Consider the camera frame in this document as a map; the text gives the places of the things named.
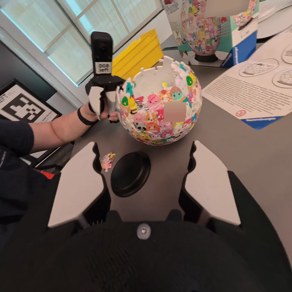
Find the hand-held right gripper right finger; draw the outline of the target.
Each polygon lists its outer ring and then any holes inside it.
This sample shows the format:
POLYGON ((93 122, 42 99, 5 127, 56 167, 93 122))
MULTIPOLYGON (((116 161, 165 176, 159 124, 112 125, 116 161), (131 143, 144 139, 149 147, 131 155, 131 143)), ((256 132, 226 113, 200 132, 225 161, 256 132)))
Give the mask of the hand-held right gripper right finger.
POLYGON ((189 155, 188 171, 178 199, 184 220, 206 226, 210 219, 241 224, 224 163, 198 140, 189 155))

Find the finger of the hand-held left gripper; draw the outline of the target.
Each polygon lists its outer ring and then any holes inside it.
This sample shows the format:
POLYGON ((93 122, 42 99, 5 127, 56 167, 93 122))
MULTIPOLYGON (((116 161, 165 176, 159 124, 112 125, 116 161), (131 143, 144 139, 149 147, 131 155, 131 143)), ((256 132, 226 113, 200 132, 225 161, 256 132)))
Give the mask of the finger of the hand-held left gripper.
POLYGON ((121 101, 120 101, 121 92, 122 92, 122 86, 119 85, 119 86, 117 86, 116 91, 115 91, 115 110, 119 114, 120 114, 120 110, 121 110, 121 101))
POLYGON ((101 92, 102 87, 99 86, 92 86, 89 91, 89 104, 90 108, 93 113, 96 114, 98 120, 100 120, 101 117, 101 92))

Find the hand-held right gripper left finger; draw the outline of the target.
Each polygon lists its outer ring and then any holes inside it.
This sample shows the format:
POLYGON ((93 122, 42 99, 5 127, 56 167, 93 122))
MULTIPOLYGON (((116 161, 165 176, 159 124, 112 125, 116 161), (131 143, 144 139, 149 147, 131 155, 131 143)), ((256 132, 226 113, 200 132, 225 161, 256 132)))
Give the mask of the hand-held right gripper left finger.
POLYGON ((105 222, 111 196, 101 173, 100 153, 90 142, 62 169, 48 227, 77 221, 82 228, 105 222))

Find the joined puzzle pieces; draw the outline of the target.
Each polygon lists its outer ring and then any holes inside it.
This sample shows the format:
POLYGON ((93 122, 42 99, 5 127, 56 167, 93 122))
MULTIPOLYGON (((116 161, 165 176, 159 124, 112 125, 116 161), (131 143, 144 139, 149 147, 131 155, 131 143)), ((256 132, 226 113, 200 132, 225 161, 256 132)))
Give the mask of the joined puzzle pieces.
POLYGON ((100 164, 101 164, 102 170, 104 170, 105 172, 107 172, 109 169, 111 169, 112 164, 114 162, 115 155, 116 155, 115 153, 110 152, 110 153, 106 154, 100 160, 100 164))

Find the colourful puzzle ball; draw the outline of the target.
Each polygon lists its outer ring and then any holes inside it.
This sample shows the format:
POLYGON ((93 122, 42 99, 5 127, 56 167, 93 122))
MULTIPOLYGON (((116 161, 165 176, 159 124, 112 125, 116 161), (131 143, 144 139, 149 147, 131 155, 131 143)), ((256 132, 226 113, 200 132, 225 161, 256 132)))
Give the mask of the colourful puzzle ball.
POLYGON ((164 56, 161 66, 128 78, 120 92, 119 120, 136 140, 149 145, 178 141, 194 127, 202 108, 202 88, 184 62, 164 56))

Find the black ball stand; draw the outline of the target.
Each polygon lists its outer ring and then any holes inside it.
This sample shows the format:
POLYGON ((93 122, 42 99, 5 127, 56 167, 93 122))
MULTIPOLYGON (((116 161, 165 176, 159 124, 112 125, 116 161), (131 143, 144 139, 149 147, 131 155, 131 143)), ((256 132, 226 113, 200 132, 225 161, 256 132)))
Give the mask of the black ball stand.
POLYGON ((124 155, 111 172, 113 193, 126 198, 137 193, 146 183, 151 171, 149 156, 141 151, 124 155))

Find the person's left forearm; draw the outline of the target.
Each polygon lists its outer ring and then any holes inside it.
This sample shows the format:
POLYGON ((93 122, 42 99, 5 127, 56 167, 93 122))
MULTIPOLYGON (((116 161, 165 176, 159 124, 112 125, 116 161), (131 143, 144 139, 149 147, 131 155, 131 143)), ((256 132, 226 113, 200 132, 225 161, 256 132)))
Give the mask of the person's left forearm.
POLYGON ((90 126, 78 117, 77 111, 51 122, 29 123, 34 136, 30 153, 55 149, 81 137, 90 126))

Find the puzzle box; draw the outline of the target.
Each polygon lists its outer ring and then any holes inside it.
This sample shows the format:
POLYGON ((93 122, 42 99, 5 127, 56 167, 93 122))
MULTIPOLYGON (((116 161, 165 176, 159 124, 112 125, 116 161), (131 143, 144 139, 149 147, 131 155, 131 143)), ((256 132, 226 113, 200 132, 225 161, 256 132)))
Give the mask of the puzzle box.
POLYGON ((247 8, 230 15, 219 12, 205 16, 207 3, 212 1, 163 1, 178 51, 184 63, 211 67, 231 68, 246 61, 256 49, 259 1, 247 1, 247 8))

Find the person's left hand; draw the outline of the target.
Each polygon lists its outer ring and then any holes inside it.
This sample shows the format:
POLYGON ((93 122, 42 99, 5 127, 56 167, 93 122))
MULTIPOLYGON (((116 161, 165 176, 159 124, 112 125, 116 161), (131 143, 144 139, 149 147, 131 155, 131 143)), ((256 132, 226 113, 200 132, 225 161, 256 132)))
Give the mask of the person's left hand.
POLYGON ((93 113, 89 107, 90 103, 86 103, 80 108, 80 113, 83 118, 90 122, 96 122, 100 121, 102 119, 108 119, 109 121, 116 122, 119 120, 118 118, 118 113, 117 112, 112 112, 111 114, 109 113, 109 106, 107 101, 104 101, 104 110, 100 114, 100 117, 97 117, 96 113, 93 113))

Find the yellow plastic bin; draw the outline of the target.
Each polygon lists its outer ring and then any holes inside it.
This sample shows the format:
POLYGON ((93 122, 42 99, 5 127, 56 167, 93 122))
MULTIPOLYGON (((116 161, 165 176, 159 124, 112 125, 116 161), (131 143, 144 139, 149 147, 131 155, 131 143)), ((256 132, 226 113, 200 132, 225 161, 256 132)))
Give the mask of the yellow plastic bin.
POLYGON ((112 75, 133 79, 141 68, 152 68, 163 58, 156 29, 152 29, 132 42, 112 61, 112 75))

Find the window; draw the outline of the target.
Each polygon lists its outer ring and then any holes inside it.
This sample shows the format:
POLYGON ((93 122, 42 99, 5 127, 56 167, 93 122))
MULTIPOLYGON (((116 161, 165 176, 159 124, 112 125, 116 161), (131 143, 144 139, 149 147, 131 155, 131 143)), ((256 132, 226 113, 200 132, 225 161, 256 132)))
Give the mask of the window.
POLYGON ((75 85, 93 72, 90 36, 115 53, 162 11, 158 0, 2 0, 1 12, 75 85))

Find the person's dark clothing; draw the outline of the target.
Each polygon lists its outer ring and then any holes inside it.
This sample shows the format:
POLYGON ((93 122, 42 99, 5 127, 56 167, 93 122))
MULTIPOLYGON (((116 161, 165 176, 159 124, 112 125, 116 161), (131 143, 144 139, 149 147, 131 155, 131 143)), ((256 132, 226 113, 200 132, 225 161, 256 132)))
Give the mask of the person's dark clothing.
POLYGON ((1 119, 0 125, 0 224, 1 230, 19 222, 49 179, 26 164, 34 143, 26 122, 1 119))

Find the framed marker sign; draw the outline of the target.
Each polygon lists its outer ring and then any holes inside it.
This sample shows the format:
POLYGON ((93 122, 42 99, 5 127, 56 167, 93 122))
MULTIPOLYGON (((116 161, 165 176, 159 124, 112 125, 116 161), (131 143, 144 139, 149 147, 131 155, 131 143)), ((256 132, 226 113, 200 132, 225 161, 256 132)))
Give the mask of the framed marker sign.
POLYGON ((27 123, 51 122, 62 114, 41 101, 17 79, 12 79, 0 90, 1 119, 27 123))

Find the instruction leaflet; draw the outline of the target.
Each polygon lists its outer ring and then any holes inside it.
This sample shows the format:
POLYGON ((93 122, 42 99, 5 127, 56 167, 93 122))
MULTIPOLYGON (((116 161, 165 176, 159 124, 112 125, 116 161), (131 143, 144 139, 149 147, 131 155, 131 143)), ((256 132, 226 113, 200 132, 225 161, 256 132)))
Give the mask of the instruction leaflet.
POLYGON ((256 130, 291 113, 291 27, 221 74, 202 96, 256 130))

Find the white tablet stand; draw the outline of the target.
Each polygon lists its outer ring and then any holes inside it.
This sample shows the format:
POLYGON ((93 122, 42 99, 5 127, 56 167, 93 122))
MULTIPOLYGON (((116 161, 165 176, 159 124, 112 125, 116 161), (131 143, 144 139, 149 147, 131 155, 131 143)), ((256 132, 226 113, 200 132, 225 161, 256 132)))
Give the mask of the white tablet stand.
POLYGON ((269 38, 291 27, 292 1, 260 1, 257 39, 269 38))

